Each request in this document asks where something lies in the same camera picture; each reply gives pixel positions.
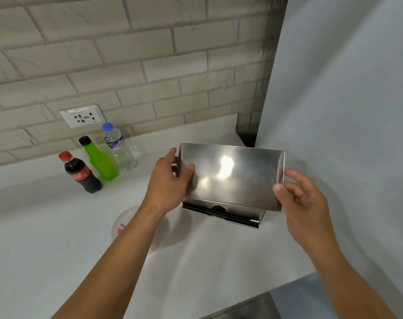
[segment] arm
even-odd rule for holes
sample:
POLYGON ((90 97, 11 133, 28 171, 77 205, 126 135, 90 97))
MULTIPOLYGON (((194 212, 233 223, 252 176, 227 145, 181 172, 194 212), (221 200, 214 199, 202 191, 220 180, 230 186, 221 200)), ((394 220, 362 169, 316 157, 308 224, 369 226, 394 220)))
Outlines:
POLYGON ((298 183, 274 185, 294 240, 311 258, 339 319, 396 319, 380 296, 347 262, 333 230, 326 197, 314 182, 296 171, 285 174, 298 183))
POLYGON ((176 178, 175 153, 157 161, 141 207, 53 319, 123 318, 157 226, 179 205, 194 172, 190 165, 176 178))

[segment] red label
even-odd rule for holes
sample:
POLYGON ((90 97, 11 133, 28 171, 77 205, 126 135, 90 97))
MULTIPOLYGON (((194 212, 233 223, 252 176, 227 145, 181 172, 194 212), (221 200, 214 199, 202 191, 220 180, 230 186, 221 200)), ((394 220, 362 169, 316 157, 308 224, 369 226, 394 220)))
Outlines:
POLYGON ((91 169, 85 166, 81 171, 75 174, 71 174, 71 176, 76 180, 76 181, 82 181, 86 179, 89 175, 91 174, 91 169))

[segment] green bottle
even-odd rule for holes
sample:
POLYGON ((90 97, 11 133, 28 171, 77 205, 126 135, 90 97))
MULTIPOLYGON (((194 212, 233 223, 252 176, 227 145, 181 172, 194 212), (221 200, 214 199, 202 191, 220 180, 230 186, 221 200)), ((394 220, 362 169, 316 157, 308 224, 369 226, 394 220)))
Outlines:
POLYGON ((101 177, 106 180, 113 180, 119 176, 119 172, 114 167, 113 163, 109 159, 109 156, 100 151, 95 144, 92 143, 88 136, 82 136, 79 139, 80 144, 89 155, 89 161, 97 169, 101 177))

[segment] coca-cola bottle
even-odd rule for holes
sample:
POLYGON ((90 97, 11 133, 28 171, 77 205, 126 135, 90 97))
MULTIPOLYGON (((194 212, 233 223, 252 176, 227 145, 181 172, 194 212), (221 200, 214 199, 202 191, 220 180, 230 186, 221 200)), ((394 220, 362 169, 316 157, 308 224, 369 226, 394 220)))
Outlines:
POLYGON ((66 172, 79 182, 88 193, 95 193, 103 187, 101 181, 94 176, 91 169, 78 158, 74 158, 70 152, 64 151, 59 155, 64 162, 66 172))

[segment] kitchen counter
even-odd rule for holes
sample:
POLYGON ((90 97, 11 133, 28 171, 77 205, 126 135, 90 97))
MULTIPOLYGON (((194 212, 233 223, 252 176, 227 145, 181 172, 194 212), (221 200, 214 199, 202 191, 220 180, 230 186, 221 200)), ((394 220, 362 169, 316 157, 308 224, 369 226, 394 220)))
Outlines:
MULTIPOLYGON (((95 194, 57 156, 0 167, 0 318, 52 316, 111 243, 115 218, 141 203, 167 148, 242 146, 235 125, 236 114, 135 137, 137 168, 95 194)), ((260 229, 179 207, 166 218, 169 236, 147 257, 125 318, 199 319, 314 271, 284 214, 267 212, 260 229)))

